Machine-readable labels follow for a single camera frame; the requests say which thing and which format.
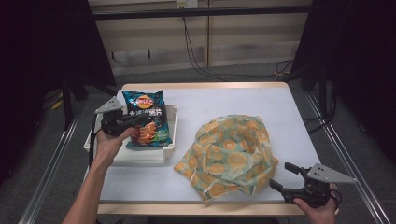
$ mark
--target crumpled cloth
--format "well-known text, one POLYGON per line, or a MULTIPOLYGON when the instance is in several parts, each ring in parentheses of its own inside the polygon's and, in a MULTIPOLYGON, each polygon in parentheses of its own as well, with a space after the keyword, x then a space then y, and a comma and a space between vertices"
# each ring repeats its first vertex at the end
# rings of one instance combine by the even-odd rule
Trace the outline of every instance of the crumpled cloth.
POLYGON ((174 170, 207 202, 237 190, 254 195, 268 185, 277 163, 262 120, 229 115, 203 125, 174 170))

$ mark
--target white tray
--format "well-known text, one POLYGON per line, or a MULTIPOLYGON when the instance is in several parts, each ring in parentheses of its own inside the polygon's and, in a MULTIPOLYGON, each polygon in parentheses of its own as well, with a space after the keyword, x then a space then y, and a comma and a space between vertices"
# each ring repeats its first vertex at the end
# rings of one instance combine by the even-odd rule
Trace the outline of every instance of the white tray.
MULTIPOLYGON (((130 141, 127 138, 123 141, 122 147, 112 166, 128 166, 131 163, 163 163, 171 157, 175 152, 175 142, 176 142, 176 127, 177 127, 177 105, 167 105, 166 106, 166 117, 169 126, 169 137, 172 139, 172 144, 168 147, 126 147, 126 144, 130 141)), ((95 131, 100 128, 100 120, 102 119, 102 114, 100 114, 96 120, 95 131)), ((88 134, 87 140, 85 141, 84 148, 88 151, 90 150, 90 135, 88 134)), ((93 155, 96 155, 96 141, 93 147, 93 155)))

